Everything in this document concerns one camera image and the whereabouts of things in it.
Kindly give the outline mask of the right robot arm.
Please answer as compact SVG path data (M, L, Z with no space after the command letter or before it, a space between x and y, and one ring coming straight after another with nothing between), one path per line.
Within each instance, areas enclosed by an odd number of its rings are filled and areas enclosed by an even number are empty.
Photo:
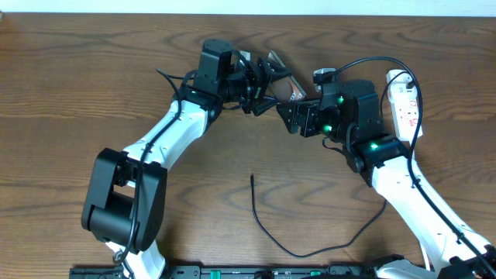
M379 98L370 81L321 87L321 98L305 99L292 82L274 89L277 112L289 133L322 134L342 144L340 153L391 204L420 242L425 267L403 257L389 257L363 274L376 278L493 278L495 248L472 230L425 179L407 147L388 133L380 117Z

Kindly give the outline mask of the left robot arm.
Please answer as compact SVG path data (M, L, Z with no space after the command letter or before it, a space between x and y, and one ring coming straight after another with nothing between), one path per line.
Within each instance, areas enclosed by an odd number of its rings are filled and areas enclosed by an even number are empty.
M291 70L264 57L252 61L224 41L203 43L198 67L174 85L166 115L121 151L103 149L95 159L81 225L109 247L124 278L159 278L166 260L157 246L167 173L180 155L219 117L225 103L260 115L276 105L269 84Z

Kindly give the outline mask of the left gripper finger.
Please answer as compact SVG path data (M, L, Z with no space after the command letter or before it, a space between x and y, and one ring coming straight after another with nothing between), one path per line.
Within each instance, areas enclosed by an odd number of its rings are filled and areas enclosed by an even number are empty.
M278 100L276 98L264 97L263 99L256 99L253 103L252 112L255 116L260 116L277 104Z
M273 83L279 81L280 79L290 77L292 75L292 70L281 66L280 64L271 62L262 57L258 58L258 66L261 70L261 81L263 83Z

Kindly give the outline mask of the Galaxy S25 Ultra smartphone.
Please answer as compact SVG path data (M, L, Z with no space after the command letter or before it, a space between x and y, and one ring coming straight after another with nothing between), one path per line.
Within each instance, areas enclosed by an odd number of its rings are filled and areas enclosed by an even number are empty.
M304 101L307 98L306 92L292 75L269 84L269 89L280 103Z

